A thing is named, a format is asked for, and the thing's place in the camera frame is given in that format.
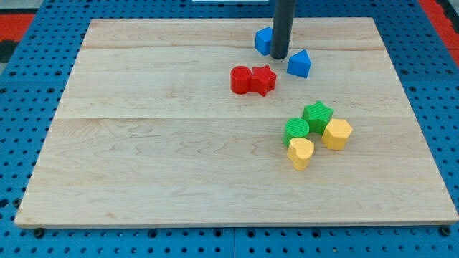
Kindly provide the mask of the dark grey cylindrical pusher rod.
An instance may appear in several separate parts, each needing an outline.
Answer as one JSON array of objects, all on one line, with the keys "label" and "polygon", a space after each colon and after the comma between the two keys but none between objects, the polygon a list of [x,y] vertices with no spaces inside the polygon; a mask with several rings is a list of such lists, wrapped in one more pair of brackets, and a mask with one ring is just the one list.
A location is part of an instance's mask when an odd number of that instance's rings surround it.
[{"label": "dark grey cylindrical pusher rod", "polygon": [[296,0],[275,1],[273,34],[270,47],[270,56],[273,59],[285,59],[288,55],[295,7]]}]

